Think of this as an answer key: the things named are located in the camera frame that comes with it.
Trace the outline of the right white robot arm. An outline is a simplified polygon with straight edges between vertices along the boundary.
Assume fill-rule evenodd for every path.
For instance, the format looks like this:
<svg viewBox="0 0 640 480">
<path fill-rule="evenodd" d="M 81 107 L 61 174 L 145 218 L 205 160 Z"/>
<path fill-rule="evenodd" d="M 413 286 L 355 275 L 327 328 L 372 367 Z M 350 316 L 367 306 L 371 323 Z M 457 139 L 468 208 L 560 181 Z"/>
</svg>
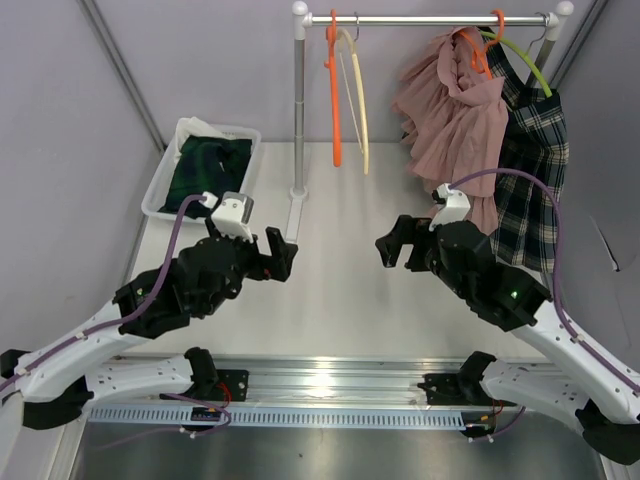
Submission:
<svg viewBox="0 0 640 480">
<path fill-rule="evenodd" d="M 481 320 L 542 353 L 569 379 L 543 379 L 476 351 L 456 374 L 464 401 L 501 400 L 532 409 L 565 424 L 613 462 L 638 461 L 639 389 L 614 373 L 628 367 L 575 321 L 561 321 L 548 289 L 497 262 L 488 237 L 469 221 L 433 227 L 428 219 L 401 215 L 375 242 L 386 268 L 396 266 L 406 245 L 412 248 L 406 269 L 434 274 Z"/>
</svg>

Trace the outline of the green plaid skirt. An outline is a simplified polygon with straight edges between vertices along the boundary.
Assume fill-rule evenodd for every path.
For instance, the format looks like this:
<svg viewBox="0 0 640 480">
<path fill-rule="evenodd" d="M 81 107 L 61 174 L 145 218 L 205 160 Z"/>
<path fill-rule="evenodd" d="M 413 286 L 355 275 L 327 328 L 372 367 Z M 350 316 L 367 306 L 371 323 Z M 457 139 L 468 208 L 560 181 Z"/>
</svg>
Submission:
<svg viewBox="0 0 640 480">
<path fill-rule="evenodd" d="M 175 214 L 189 195 L 239 192 L 252 155 L 250 139 L 190 137 L 181 149 L 160 212 Z"/>
</svg>

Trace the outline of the cream wooden hanger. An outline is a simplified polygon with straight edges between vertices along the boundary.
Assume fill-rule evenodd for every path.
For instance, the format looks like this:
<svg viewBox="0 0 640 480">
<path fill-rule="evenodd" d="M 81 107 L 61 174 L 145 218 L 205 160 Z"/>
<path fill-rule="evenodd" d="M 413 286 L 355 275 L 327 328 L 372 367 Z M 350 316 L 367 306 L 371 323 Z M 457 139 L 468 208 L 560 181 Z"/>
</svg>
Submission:
<svg viewBox="0 0 640 480">
<path fill-rule="evenodd" d="M 343 27 L 337 28 L 337 42 L 339 43 L 339 59 L 343 73 L 344 84 L 349 101 L 349 107 L 351 111 L 352 121 L 356 130 L 356 139 L 363 158 L 363 173 L 365 176 L 369 174 L 370 170 L 370 146 L 369 146 L 369 132 L 368 132 L 368 118 L 366 111 L 366 99 L 363 85 L 363 78 L 360 68 L 360 62 L 356 49 L 356 41 L 351 34 Z M 353 97 L 350 91 L 350 83 L 346 77 L 346 69 L 344 60 L 342 57 L 342 49 L 346 48 L 349 52 L 351 59 L 354 86 L 356 91 L 356 99 L 358 105 L 358 114 L 356 116 Z"/>
</svg>

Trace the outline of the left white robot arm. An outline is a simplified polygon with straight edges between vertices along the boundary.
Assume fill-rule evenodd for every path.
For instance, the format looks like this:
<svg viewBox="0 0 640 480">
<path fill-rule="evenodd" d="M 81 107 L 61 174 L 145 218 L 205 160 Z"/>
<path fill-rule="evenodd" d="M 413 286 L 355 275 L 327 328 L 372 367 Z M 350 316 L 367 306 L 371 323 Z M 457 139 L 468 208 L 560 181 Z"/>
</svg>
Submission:
<svg viewBox="0 0 640 480">
<path fill-rule="evenodd" d="M 92 318 L 51 346 L 4 352 L 1 374 L 22 398 L 19 425 L 53 429 L 99 403 L 120 399 L 219 399 L 219 374 L 206 349 L 192 347 L 168 360 L 135 367 L 108 362 L 214 314 L 239 295 L 246 279 L 287 281 L 298 247 L 276 228 L 267 228 L 266 236 L 269 254 L 259 251 L 256 240 L 213 233 L 160 268 L 139 274 Z"/>
</svg>

